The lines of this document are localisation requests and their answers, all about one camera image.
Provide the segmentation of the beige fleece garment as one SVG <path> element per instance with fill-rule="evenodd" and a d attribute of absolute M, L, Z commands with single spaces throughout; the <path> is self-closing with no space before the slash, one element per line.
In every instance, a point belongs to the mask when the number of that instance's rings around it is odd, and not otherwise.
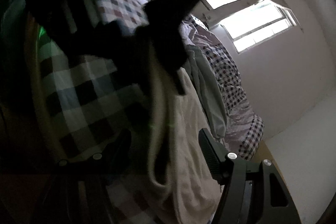
<path fill-rule="evenodd" d="M 147 158 L 150 207 L 164 223 L 207 223 L 221 199 L 199 145 L 208 129 L 198 95 L 187 72 L 177 72 L 180 96 L 170 77 L 150 55 L 151 112 Z"/>

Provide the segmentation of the bright window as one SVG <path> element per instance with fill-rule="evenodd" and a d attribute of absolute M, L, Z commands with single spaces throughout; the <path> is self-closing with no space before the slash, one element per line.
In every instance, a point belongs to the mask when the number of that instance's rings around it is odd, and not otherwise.
<path fill-rule="evenodd" d="M 284 0 L 202 0 L 208 28 L 221 26 L 242 53 L 284 31 L 301 27 Z"/>

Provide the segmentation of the checkered crumpled duvet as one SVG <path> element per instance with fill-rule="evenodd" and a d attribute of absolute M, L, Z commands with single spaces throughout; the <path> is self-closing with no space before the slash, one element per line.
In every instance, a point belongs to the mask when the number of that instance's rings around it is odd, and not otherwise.
<path fill-rule="evenodd" d="M 185 44 L 201 51 L 216 79 L 227 118 L 226 132 L 218 137 L 219 141 L 244 160 L 251 160 L 262 140 L 264 122 L 247 99 L 233 58 L 215 34 L 192 14 L 182 21 L 180 33 Z"/>

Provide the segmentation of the grey-green folded garment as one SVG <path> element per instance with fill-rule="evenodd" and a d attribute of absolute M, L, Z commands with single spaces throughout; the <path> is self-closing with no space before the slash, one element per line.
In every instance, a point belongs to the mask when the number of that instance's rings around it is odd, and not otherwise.
<path fill-rule="evenodd" d="M 227 114 L 217 79 L 201 49 L 187 45 L 188 59 L 183 66 L 197 92 L 213 138 L 224 143 Z"/>

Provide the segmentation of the checkered bed sheet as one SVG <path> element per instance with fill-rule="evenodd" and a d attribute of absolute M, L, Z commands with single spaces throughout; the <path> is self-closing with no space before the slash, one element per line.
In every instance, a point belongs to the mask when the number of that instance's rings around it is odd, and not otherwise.
<path fill-rule="evenodd" d="M 149 0 L 99 0 L 104 22 L 118 21 L 128 34 L 147 23 Z M 82 223 L 78 186 L 69 162 L 103 153 L 113 168 L 108 194 L 118 223 L 159 223 L 146 197 L 150 137 L 149 65 L 140 76 L 111 59 L 68 56 L 44 27 L 37 38 L 43 107 L 51 128 L 55 158 L 48 173 L 58 191 L 59 213 L 52 223 Z"/>

